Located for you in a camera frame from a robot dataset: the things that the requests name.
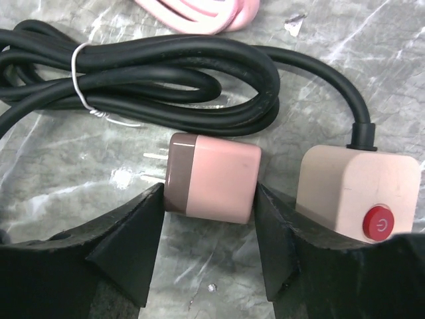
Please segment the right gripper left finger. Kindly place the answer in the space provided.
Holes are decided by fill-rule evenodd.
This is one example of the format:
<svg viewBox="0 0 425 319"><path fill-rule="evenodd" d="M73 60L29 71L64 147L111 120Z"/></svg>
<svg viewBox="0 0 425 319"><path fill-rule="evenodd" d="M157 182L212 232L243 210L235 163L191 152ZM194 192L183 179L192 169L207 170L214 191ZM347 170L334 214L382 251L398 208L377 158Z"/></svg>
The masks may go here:
<svg viewBox="0 0 425 319"><path fill-rule="evenodd" d="M1 245L1 317L137 318L164 215L158 183L45 241Z"/></svg>

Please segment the brown pink plug adapter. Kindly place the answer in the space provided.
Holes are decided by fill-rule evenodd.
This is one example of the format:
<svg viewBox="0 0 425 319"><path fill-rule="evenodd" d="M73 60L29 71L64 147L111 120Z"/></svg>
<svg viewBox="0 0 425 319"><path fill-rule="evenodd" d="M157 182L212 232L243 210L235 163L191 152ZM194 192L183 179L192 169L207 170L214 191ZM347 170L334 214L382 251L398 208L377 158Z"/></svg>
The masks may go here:
<svg viewBox="0 0 425 319"><path fill-rule="evenodd" d="M198 219L246 224L260 170L257 145L188 133L175 133L165 160L164 208Z"/></svg>

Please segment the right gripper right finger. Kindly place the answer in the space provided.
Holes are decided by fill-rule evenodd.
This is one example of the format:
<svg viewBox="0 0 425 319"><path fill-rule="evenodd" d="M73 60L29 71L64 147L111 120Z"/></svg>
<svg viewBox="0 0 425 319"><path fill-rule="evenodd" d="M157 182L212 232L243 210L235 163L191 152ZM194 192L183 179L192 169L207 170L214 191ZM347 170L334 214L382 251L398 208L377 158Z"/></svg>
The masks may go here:
<svg viewBox="0 0 425 319"><path fill-rule="evenodd" d="M367 244L258 185L254 220L266 297L276 318L423 318L424 235Z"/></svg>

